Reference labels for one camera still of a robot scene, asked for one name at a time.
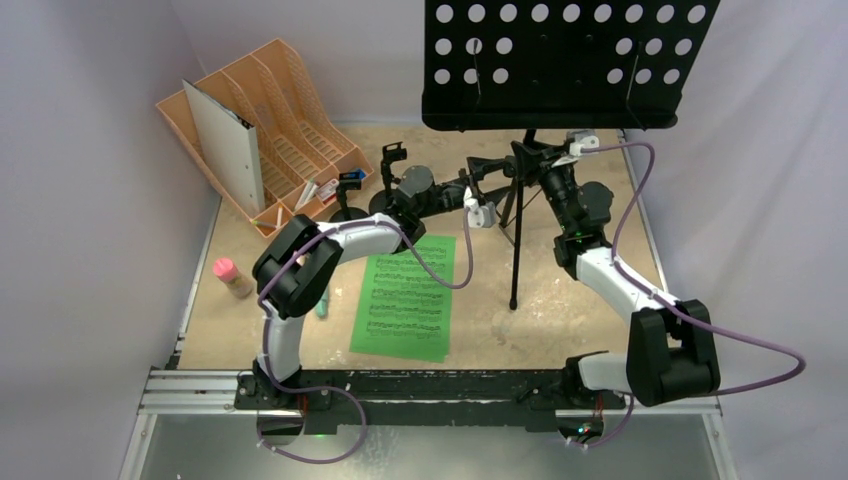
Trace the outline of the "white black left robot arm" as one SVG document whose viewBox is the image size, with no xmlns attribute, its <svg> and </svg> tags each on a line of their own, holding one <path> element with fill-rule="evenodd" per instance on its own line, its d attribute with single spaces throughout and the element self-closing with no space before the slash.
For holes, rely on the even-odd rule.
<svg viewBox="0 0 848 480">
<path fill-rule="evenodd" d="M 262 347 L 255 360 L 255 374 L 264 376 L 260 397 L 275 409 L 287 408 L 297 399 L 302 389 L 294 375 L 301 369 L 304 319 L 339 265 L 412 250 L 430 216 L 462 210 L 466 231 L 493 226 L 495 203 L 480 191 L 479 183 L 494 172 L 514 177 L 515 158 L 470 157 L 456 179 L 441 184 L 429 168 L 414 165 L 398 177 L 388 177 L 384 208 L 377 213 L 330 223 L 298 215 L 284 227 L 252 270 L 264 316 Z"/>
</svg>

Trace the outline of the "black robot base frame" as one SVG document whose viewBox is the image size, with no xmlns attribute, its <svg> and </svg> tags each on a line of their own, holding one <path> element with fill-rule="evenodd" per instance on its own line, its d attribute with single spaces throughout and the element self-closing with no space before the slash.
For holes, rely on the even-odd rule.
<svg viewBox="0 0 848 480">
<path fill-rule="evenodd" d="M 268 418 L 291 411 L 310 435 L 342 425 L 522 427 L 531 433 L 597 437 L 605 411 L 627 402 L 612 391 L 593 392 L 561 369 L 309 370 L 300 369 L 296 393 L 276 393 L 264 376 L 236 377 L 234 406 Z"/>
</svg>

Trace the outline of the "black mic stand with green mic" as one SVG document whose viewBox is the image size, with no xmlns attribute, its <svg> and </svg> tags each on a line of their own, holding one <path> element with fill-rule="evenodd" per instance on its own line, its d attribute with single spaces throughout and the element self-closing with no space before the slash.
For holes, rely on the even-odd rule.
<svg viewBox="0 0 848 480">
<path fill-rule="evenodd" d="M 394 163 L 407 159 L 407 150 L 403 142 L 394 142 L 382 147 L 382 159 L 380 161 L 380 175 L 383 188 L 372 196 L 368 204 L 370 214 L 383 212 L 391 203 L 393 187 L 399 185 L 401 180 L 392 171 Z"/>
</svg>

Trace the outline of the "black tripod music stand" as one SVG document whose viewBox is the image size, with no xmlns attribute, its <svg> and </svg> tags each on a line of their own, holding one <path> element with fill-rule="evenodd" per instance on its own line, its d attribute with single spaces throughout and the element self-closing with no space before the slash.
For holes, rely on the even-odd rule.
<svg viewBox="0 0 848 480">
<path fill-rule="evenodd" d="M 715 1 L 428 1 L 438 131 L 669 129 Z"/>
</svg>

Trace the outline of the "mint green toy microphone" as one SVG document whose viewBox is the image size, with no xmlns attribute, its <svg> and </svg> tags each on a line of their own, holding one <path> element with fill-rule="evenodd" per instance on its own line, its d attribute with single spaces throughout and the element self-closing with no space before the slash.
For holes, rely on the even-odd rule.
<svg viewBox="0 0 848 480">
<path fill-rule="evenodd" d="M 324 294 L 314 307 L 315 315 L 319 319 L 326 319 L 329 313 L 329 296 Z"/>
</svg>

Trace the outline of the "black mic stand for pink mic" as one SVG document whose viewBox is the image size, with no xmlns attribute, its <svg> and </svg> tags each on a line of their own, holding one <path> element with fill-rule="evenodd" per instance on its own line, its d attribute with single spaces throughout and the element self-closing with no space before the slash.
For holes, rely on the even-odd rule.
<svg viewBox="0 0 848 480">
<path fill-rule="evenodd" d="M 336 200 L 339 208 L 334 212 L 329 221 L 339 223 L 344 221 L 361 220 L 368 216 L 368 212 L 349 203 L 349 192 L 362 188 L 362 178 L 356 171 L 340 173 L 338 185 L 336 186 Z"/>
</svg>

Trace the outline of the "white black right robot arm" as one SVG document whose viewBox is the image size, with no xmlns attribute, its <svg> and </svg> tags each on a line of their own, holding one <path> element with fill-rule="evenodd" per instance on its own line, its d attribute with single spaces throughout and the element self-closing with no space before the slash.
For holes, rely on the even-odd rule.
<svg viewBox="0 0 848 480">
<path fill-rule="evenodd" d="M 715 393 L 721 374 L 706 306 L 656 288 L 614 252 L 605 235 L 612 191 L 596 181 L 578 184 L 564 146 L 514 141 L 511 147 L 517 177 L 541 187 L 562 231 L 554 239 L 557 265 L 594 291 L 628 327 L 624 353 L 567 360 L 564 399 L 584 407 L 600 391 L 614 391 L 655 406 Z"/>
</svg>

